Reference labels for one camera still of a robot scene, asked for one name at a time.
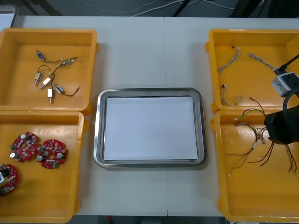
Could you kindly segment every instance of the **robotic arm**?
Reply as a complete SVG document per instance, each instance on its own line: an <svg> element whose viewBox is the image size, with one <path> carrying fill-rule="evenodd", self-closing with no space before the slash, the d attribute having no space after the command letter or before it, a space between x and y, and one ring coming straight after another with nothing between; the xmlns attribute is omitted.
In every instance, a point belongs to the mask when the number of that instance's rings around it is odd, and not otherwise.
<svg viewBox="0 0 299 224"><path fill-rule="evenodd" d="M287 109L289 99L296 94L299 98L299 77L295 72L286 72L289 64L299 58L299 54L275 70L277 77L272 86L281 97L285 97L283 110L268 114L264 124L269 133L269 139L276 144L291 144L299 142L299 105Z"/></svg>

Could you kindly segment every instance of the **red circuit board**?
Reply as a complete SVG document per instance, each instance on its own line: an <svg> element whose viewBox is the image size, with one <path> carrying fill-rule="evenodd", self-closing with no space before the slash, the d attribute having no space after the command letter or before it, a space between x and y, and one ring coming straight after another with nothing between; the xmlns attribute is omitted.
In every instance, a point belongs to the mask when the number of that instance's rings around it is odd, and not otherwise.
<svg viewBox="0 0 299 224"><path fill-rule="evenodd" d="M42 156L42 166L47 169L57 168L59 165L64 164L66 158L66 149L62 142L50 139L43 142L43 146L37 149L38 156Z"/></svg>
<svg viewBox="0 0 299 224"><path fill-rule="evenodd" d="M16 187L16 183L18 182L19 180L19 175L18 175L18 172L17 170L15 169L15 167L13 165L10 165L10 164L0 164L0 169L6 169L8 168L9 169L9 172L10 172L10 175L7 176L7 180L8 182L6 184L4 184L3 186L0 187L1 188L7 188L9 187L9 190L10 192L13 191Z"/></svg>
<svg viewBox="0 0 299 224"><path fill-rule="evenodd" d="M14 152L19 155L18 158L14 159L16 161L21 162L21 161L29 160L37 151L38 137L31 132L26 132L26 135L28 135L28 139L21 139L21 135L20 135L13 143L13 146L15 146L16 149L11 150L11 153Z"/></svg>

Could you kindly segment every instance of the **tray rim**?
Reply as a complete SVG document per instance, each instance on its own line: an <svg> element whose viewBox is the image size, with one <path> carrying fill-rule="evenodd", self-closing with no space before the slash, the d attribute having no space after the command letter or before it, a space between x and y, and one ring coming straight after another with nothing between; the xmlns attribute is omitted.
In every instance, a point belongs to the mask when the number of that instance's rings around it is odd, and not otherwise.
<svg viewBox="0 0 299 224"><path fill-rule="evenodd" d="M224 217L231 222L252 222L252 223L297 223L299 222L299 217L278 217L278 216L234 216L229 212L228 204L228 189L226 178L221 178L226 176L224 160L220 158L224 157L223 145L221 143L221 125L220 117L223 115L235 115L238 117L243 111L242 110L223 110L218 111L215 117L210 121L210 127L214 133L216 160L217 160L217 176L218 176L218 188L219 188L219 199L217 201L217 209L221 212ZM265 110L265 112L273 113L276 111ZM252 112L247 115L248 117L263 116L259 112Z"/></svg>
<svg viewBox="0 0 299 224"><path fill-rule="evenodd" d="M81 112L76 111L9 111L9 110L0 110L0 116L36 116L36 115L45 115L45 116L76 116L78 117L78 128L76 136L76 150L73 161L73 170L71 174L71 183L70 183L70 198L68 202L68 208L65 210L66 215L64 217L28 217L28 216L0 216L0 223L66 223L75 214L78 209L79 197L79 166L80 166L80 155L82 151L82 141L84 140L85 134L85 119Z"/></svg>
<svg viewBox="0 0 299 224"><path fill-rule="evenodd" d="M196 143L197 143L197 152L198 155L201 155L201 157L198 157L197 160L190 161L190 160L127 160L127 161L105 161L104 158L100 156L102 151L102 146L99 144L102 144L102 140L99 137L100 131L103 132L103 124L102 119L105 115L101 115L100 111L105 107L101 104L103 95L106 93L113 93L113 92L159 92L159 91L189 91L196 94L198 97L198 105L196 102L193 101L194 106L194 114L197 113L197 116L194 115L195 118L195 127L196 127ZM199 131L201 131L201 139L198 136ZM93 146L93 158L95 163L103 168L123 168L123 167L193 167L193 166L199 166L206 160L206 134L205 134L205 124L204 124L204 115L203 115L203 108L202 108L202 98L201 94L194 88L132 88L132 89L106 89L100 93L98 96L98 102L97 102L97 112L96 112L96 119L95 119L95 132L94 132L94 146Z"/></svg>
<svg viewBox="0 0 299 224"><path fill-rule="evenodd" d="M218 79L218 71L216 64L216 54L214 47L214 38L213 34L215 33L243 33L243 34L299 34L298 29L211 29L209 31L208 37L209 41L206 42L205 48L209 54L209 62L210 62L210 73L211 73L211 81L212 81L212 90L213 90L213 102L211 105L213 113L216 113L220 110L232 110L232 111L240 111L247 110L249 108L258 108L258 106L230 106L223 105L221 103L220 98L220 89L219 89L219 79ZM264 106L265 110L268 111L279 111L282 107L279 106Z"/></svg>
<svg viewBox="0 0 299 224"><path fill-rule="evenodd" d="M0 110L17 110L17 111L78 111L82 112L84 115L91 113L89 110L91 93L92 93L92 84L93 84L93 75L94 75L94 64L96 52L99 51L99 44L97 43L97 31L93 29L44 29L44 28L5 28L0 32L0 48L2 47L2 42L4 36L9 33L90 33L92 34L92 40L90 42L90 53L89 61L86 66L86 73L91 74L87 76L87 85L89 86L89 91L86 92L84 99L88 99L84 102L82 106L71 106L71 107L57 107L57 106L17 106L17 105L0 105Z"/></svg>

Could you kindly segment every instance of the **floor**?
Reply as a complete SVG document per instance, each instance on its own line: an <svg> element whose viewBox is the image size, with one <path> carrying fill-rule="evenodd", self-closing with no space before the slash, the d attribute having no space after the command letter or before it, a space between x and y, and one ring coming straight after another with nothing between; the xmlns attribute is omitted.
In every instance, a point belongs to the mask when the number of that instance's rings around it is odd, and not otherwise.
<svg viewBox="0 0 299 224"><path fill-rule="evenodd" d="M33 15L20 0L0 0L6 4L14 4L19 8L19 15ZM49 15L39 5L33 5L31 0L26 0L39 15ZM141 16L172 16L179 8L178 0L48 0L57 11L66 16L133 16L153 8L162 7ZM238 0L191 0L179 16L182 17L228 17L232 14ZM266 17L269 4L266 5L260 17ZM256 17L262 5L253 12L251 17Z"/></svg>

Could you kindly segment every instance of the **table surface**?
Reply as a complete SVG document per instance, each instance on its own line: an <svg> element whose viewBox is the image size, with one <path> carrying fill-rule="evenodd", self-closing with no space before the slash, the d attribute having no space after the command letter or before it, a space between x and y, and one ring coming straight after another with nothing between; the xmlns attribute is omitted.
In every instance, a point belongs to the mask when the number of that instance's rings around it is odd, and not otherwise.
<svg viewBox="0 0 299 224"><path fill-rule="evenodd" d="M95 29L92 102L106 88L193 87L203 98L207 160L198 168L104 169L93 161L95 109L81 157L79 215L221 216L205 43L213 28L298 29L298 19L19 16L16 27Z"/></svg>

